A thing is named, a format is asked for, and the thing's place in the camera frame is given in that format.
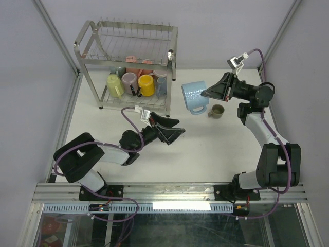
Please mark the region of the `small olive cup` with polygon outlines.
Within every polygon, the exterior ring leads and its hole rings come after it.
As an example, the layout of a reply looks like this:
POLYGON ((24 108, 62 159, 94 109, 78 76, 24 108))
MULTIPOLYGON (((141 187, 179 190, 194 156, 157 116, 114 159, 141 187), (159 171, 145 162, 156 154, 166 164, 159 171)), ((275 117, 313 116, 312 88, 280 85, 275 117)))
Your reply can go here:
POLYGON ((208 112, 208 117, 213 119, 220 119, 225 112, 225 108, 220 104, 214 104, 208 112))

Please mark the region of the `light blue mug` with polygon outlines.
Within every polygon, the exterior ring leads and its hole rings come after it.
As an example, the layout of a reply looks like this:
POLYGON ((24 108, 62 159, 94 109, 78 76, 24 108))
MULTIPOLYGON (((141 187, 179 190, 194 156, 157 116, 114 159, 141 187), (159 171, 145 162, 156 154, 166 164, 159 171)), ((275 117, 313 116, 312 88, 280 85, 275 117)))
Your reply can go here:
POLYGON ((192 115, 200 115, 206 112, 209 98, 201 95, 206 89, 205 81, 185 83, 181 86, 186 109, 192 115))

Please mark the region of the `grey white small mug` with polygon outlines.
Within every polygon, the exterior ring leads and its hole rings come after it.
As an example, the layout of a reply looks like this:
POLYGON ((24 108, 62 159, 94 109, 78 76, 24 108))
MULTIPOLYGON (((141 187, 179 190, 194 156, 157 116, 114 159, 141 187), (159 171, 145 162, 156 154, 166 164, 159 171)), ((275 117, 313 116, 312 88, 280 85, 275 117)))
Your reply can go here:
POLYGON ((167 79, 166 77, 159 77, 156 81, 156 96, 164 96, 167 94, 167 79))

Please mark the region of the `yellow mug black handle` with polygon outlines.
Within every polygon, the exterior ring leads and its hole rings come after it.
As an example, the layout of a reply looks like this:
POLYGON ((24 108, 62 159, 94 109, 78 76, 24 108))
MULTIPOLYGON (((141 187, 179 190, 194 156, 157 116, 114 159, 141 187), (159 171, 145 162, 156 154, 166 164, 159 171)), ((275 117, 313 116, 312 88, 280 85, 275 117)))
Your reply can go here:
POLYGON ((138 79, 137 96, 149 97, 155 93, 154 78, 151 75, 142 75, 138 79))

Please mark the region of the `lilac mug with handle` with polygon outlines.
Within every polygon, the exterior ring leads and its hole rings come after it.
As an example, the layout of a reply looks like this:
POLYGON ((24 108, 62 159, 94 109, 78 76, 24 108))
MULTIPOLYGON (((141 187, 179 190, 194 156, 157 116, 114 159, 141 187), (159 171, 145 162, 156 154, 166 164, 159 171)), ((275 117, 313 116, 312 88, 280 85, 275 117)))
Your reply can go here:
POLYGON ((167 72, 165 70, 153 70, 153 77, 157 80, 160 77, 167 77, 167 72))

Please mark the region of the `lilac mug black handle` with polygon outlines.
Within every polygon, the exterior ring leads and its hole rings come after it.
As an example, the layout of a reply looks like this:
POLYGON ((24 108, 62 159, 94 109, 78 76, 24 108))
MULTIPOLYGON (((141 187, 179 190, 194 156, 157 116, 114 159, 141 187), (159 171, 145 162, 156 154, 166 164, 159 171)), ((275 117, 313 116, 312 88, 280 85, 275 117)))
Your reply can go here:
POLYGON ((141 97, 137 76, 134 73, 131 72, 125 73, 122 76, 121 81, 123 83, 124 90, 127 94, 141 97))

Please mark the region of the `pale green mug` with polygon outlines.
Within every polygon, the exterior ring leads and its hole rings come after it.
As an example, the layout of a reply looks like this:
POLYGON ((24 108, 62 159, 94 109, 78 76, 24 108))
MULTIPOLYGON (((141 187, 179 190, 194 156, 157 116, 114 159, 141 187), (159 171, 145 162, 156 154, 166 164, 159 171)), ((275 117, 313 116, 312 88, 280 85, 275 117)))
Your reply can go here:
POLYGON ((109 94, 114 98, 121 99, 124 94, 124 87, 120 78, 115 74, 110 74, 107 77, 106 85, 109 90, 109 94))

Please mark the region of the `grey-blue round ceramic cup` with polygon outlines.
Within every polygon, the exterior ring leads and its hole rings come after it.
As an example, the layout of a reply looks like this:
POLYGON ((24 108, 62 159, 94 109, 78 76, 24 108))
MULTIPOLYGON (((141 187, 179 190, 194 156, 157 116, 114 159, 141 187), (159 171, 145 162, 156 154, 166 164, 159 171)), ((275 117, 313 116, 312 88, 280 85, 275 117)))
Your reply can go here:
POLYGON ((114 67, 111 66, 110 68, 110 74, 114 74, 121 78, 125 73, 126 73, 126 68, 125 67, 114 67))

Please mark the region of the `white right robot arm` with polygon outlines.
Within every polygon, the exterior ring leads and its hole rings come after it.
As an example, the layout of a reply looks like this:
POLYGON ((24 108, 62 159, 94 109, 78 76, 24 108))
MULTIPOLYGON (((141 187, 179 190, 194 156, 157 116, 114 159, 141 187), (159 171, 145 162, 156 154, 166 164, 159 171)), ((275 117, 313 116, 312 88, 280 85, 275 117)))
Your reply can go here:
POLYGON ((224 73, 218 83, 201 93, 202 96, 221 101, 242 99, 237 117, 262 148, 255 171, 233 177, 230 194, 235 199, 242 199, 249 190, 265 188, 285 194, 299 184, 301 147, 276 133, 265 118, 265 108, 269 106, 274 94, 275 86, 272 83, 247 84, 231 72, 224 73))

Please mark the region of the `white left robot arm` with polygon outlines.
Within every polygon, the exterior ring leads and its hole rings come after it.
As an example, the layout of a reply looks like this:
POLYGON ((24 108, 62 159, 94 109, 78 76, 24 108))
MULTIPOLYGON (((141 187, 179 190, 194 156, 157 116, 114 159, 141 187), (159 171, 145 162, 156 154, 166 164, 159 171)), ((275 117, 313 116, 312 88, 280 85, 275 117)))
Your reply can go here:
POLYGON ((178 119, 161 117, 138 106, 133 107, 133 110, 139 113, 141 122, 145 124, 142 130, 131 123, 133 128, 122 133, 117 145, 100 142, 88 132, 80 134, 54 153, 55 174, 65 177, 70 183, 79 183, 95 199, 102 200, 109 193, 107 182, 94 170, 98 162, 128 166, 138 159, 141 150, 154 140, 158 139, 170 145, 185 133, 184 128, 177 127, 178 119))

